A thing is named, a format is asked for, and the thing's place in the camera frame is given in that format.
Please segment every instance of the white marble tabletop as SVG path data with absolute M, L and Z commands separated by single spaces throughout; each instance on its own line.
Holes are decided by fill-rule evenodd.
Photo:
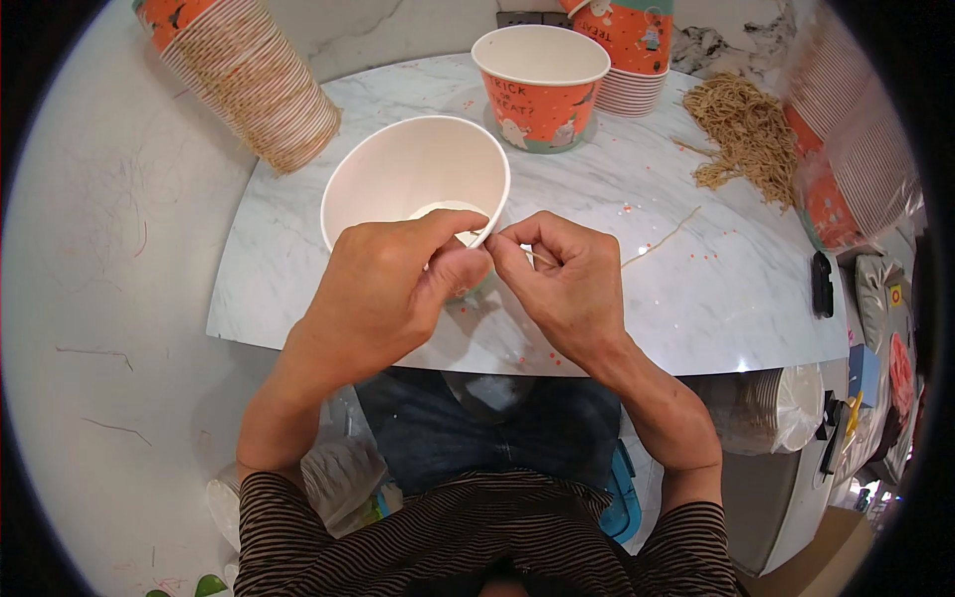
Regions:
M 690 172 L 702 156 L 670 141 L 677 137 L 707 146 L 706 135 L 679 105 L 681 92 L 698 82 L 671 72 L 657 109 L 647 117 L 595 112 L 585 141 L 564 154 L 533 155 L 503 142 L 512 184 L 501 223 L 548 209 L 613 234 L 626 260 L 660 242 L 701 205 L 665 245 L 623 271 L 626 328 L 647 355 L 676 375 L 847 356 L 838 278 L 835 316 L 820 319 L 812 313 L 814 250 L 797 214 L 780 215 L 744 179 L 715 192 L 697 188 Z M 409 117 L 441 114 L 479 123 L 490 117 L 469 54 L 382 67 L 324 89 L 344 109 L 341 132 L 292 175 L 276 178 L 259 162 L 225 245 L 209 335 L 282 348 L 328 262 L 319 226 L 325 185 L 362 139 Z M 432 339 L 398 364 L 474 373 L 584 374 L 554 353 L 497 277 L 476 295 L 449 303 Z

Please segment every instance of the striped shirt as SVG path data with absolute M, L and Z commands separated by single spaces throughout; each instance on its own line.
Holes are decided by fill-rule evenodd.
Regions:
M 531 595 L 736 594 L 709 502 L 668 512 L 631 556 L 598 525 L 609 494 L 526 470 L 466 473 L 338 540 L 277 474 L 250 475 L 241 500 L 237 597 L 477 595 L 501 562 Z

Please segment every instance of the white paper cup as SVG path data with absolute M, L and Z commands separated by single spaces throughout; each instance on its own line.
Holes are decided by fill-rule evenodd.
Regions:
M 402 120 L 363 140 L 335 168 L 322 197 L 322 237 L 332 250 L 350 226 L 462 202 L 490 220 L 468 244 L 474 248 L 498 222 L 510 187 L 504 150 L 480 126 L 457 117 Z

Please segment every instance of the right hand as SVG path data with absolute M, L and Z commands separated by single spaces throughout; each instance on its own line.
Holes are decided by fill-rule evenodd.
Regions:
M 558 266 L 536 257 L 531 266 L 520 245 Z M 632 346 L 616 238 L 539 211 L 492 234 L 484 246 L 543 335 L 581 369 L 593 375 L 608 352 Z

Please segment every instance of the pile of twine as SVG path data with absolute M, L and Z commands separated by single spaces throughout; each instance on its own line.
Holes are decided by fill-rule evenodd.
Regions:
M 793 131 L 779 100 L 759 91 L 745 78 L 720 73 L 683 95 L 696 123 L 719 144 L 719 151 L 673 142 L 708 156 L 694 172 L 696 186 L 716 189 L 745 176 L 763 192 L 763 202 L 780 202 L 782 211 L 796 206 Z
M 277 174 L 307 164 L 337 133 L 340 110 L 267 14 L 196 21 L 172 43 L 211 96 L 203 100 Z

